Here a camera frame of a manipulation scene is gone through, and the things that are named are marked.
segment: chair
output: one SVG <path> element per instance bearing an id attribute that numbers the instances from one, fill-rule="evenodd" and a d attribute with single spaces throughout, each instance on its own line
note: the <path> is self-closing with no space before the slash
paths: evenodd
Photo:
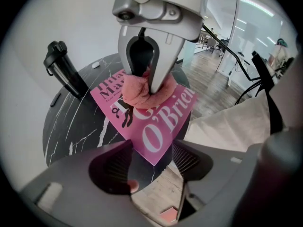
<path id="1" fill-rule="evenodd" d="M 212 53 L 213 53 L 216 44 L 217 43 L 216 43 L 216 40 L 214 38 L 209 38 L 208 41 L 207 41 L 207 48 L 206 48 L 206 50 L 208 50 L 208 48 L 210 47 L 210 48 L 213 49 L 213 51 L 212 51 Z"/>

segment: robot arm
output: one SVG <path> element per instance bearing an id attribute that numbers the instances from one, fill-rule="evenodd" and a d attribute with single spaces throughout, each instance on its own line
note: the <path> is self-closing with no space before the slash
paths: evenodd
<path id="1" fill-rule="evenodd" d="M 127 74 L 141 76 L 150 65 L 156 93 L 174 66 L 184 41 L 200 35 L 207 0 L 115 0 L 122 25 L 118 51 Z"/>

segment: bottle lid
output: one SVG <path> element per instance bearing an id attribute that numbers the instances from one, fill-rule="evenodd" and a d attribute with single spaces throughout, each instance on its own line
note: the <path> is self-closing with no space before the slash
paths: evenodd
<path id="1" fill-rule="evenodd" d="M 67 46 L 63 41 L 53 41 L 47 47 L 46 58 L 43 61 L 46 69 L 48 69 L 58 58 L 65 56 Z"/>

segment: black tumbler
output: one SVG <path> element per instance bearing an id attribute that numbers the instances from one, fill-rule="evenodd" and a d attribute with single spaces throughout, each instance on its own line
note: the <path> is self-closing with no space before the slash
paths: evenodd
<path id="1" fill-rule="evenodd" d="M 54 75 L 76 98 L 83 97 L 89 88 L 68 57 L 66 44 L 63 41 L 53 41 L 47 50 L 43 64 L 48 75 Z"/>

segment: person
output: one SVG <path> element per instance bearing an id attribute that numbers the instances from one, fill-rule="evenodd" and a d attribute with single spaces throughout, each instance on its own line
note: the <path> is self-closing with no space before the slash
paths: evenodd
<path id="1" fill-rule="evenodd" d="M 287 43 L 284 39 L 280 38 L 276 42 L 274 51 L 270 54 L 268 63 L 273 70 L 279 69 L 288 59 L 290 53 L 288 50 Z"/>

